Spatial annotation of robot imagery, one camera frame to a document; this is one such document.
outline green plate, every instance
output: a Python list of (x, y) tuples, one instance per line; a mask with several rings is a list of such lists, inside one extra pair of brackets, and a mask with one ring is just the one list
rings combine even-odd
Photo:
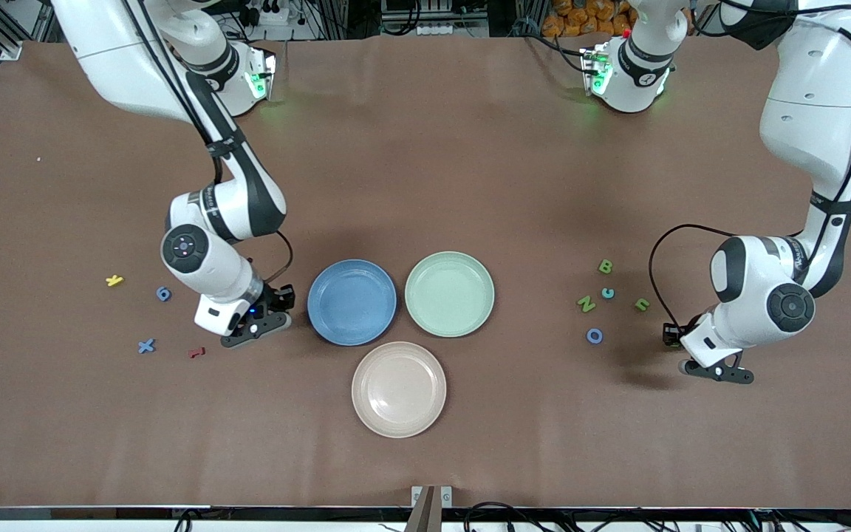
[(427, 333), (453, 338), (481, 327), (494, 306), (494, 283), (475, 257), (443, 251), (422, 259), (406, 280), (406, 309)]

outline orange bag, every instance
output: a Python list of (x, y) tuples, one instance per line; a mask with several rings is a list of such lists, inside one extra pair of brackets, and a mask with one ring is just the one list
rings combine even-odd
[(571, 24), (570, 20), (567, 20), (567, 23), (564, 24), (564, 32), (560, 34), (561, 37), (576, 37), (580, 35), (580, 27), (577, 24)]
[(570, 10), (570, 13), (567, 14), (567, 24), (573, 24), (573, 26), (584, 26), (584, 22), (590, 18), (587, 15), (587, 10), (582, 9), (582, 7), (574, 7), (574, 9)]
[(553, 0), (553, 10), (557, 11), (558, 15), (564, 16), (570, 13), (571, 9), (573, 9), (573, 0)]
[(559, 37), (564, 32), (564, 19), (557, 15), (548, 15), (541, 24), (541, 35), (544, 37)]
[(597, 19), (595, 17), (590, 17), (587, 21), (584, 22), (584, 26), (580, 27), (580, 34), (586, 35), (587, 33), (594, 33), (597, 30)]
[(610, 20), (615, 4), (611, 0), (587, 0), (587, 15), (600, 20)]
[(629, 17), (625, 13), (619, 13), (612, 17), (612, 34), (622, 35), (625, 30), (629, 30)]
[(612, 23), (608, 20), (597, 21), (597, 31), (612, 35)]

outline blue plate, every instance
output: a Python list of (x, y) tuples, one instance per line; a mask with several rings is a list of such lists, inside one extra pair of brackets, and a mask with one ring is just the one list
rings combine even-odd
[(359, 346), (389, 327), (396, 314), (396, 287), (372, 262), (341, 260), (314, 279), (307, 314), (314, 330), (330, 343)]

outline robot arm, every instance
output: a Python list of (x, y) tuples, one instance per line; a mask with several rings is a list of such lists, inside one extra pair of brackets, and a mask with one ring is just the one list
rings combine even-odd
[[(659, 0), (655, 13), (647, 11), (651, 2), (632, 3), (640, 16), (628, 40), (614, 38), (598, 50), (605, 66), (584, 63), (601, 70), (588, 77), (593, 94), (621, 111), (641, 111), (661, 94), (671, 54), (685, 34), (679, 11), (685, 2)], [(786, 0), (763, 4), (757, 7), (790, 9)], [(797, 235), (732, 236), (715, 252), (710, 270), (719, 304), (669, 334), (694, 359), (682, 366), (690, 375), (750, 383), (753, 374), (739, 367), (742, 351), (800, 333), (813, 320), (814, 299), (840, 279), (851, 226), (851, 10), (823, 10), (827, 5), (834, 3), (801, 0), (800, 10), (815, 11), (795, 18), (728, 4), (715, 11), (725, 33), (756, 50), (776, 42), (780, 67), (760, 137), (771, 154), (810, 173), (813, 195)], [(726, 366), (723, 360), (732, 355), (733, 366)]]
[[(247, 144), (232, 112), (213, 91), (214, 87), (243, 85), (255, 95), (258, 87), (264, 90), (264, 85), (251, 86), (250, 75), (237, 62), (230, 65), (236, 48), (227, 44), (215, 23), (205, 23), (208, 15), (178, 10), (212, 3), (54, 0), (53, 4), (78, 63), (104, 100), (140, 115), (192, 123), (205, 139), (209, 154), (219, 159), (216, 164), (226, 166), (233, 175), (230, 181), (213, 182), (201, 191), (173, 199), (161, 255), (177, 279), (200, 293), (196, 323), (222, 335), (223, 344), (229, 336), (236, 339), (228, 343), (237, 344), (241, 326), (249, 327), (242, 331), (247, 340), (290, 325), (286, 310), (293, 305), (293, 291), (289, 287), (280, 292), (270, 289), (232, 247), (239, 240), (276, 232), (287, 206), (281, 189)], [(195, 24), (199, 50), (188, 38), (170, 43), (180, 50), (184, 61), (200, 61), (206, 54), (213, 55), (213, 50), (221, 50), (220, 58), (209, 61), (202, 70), (216, 72), (217, 78), (233, 72), (231, 78), (238, 82), (219, 84), (183, 66), (159, 39), (153, 17), (168, 17), (168, 30), (163, 30), (166, 35), (178, 34), (186, 21)], [(232, 94), (222, 94), (233, 100)], [(244, 106), (246, 100), (234, 101)], [(246, 311), (256, 314), (249, 322), (261, 321), (247, 323)]]

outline brown paper sheet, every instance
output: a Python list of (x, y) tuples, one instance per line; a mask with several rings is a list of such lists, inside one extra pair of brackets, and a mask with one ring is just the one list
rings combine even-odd
[[(646, 272), (677, 223), (802, 228), (810, 180), (757, 136), (776, 52), (689, 39), (639, 115), (587, 100), (556, 54), (516, 39), (296, 43), (280, 63), (280, 101), (239, 123), (290, 205), (296, 324), (234, 351), (193, 325), (195, 294), (158, 256), (170, 199), (211, 178), (192, 128), (107, 104), (64, 45), (0, 68), (0, 505), (401, 505), (445, 484), (460, 505), (851, 506), (851, 239), (810, 329), (750, 350), (746, 387), (677, 372)], [(720, 240), (689, 231), (657, 256), (682, 320), (716, 302)], [(265, 273), (286, 259), (270, 236), (239, 249)], [(327, 265), (372, 260), (402, 293), (440, 250), (496, 282), (476, 333), (431, 337), (405, 307), (367, 347), (311, 329)], [(399, 340), (449, 386), (406, 440), (350, 400), (361, 358)]]

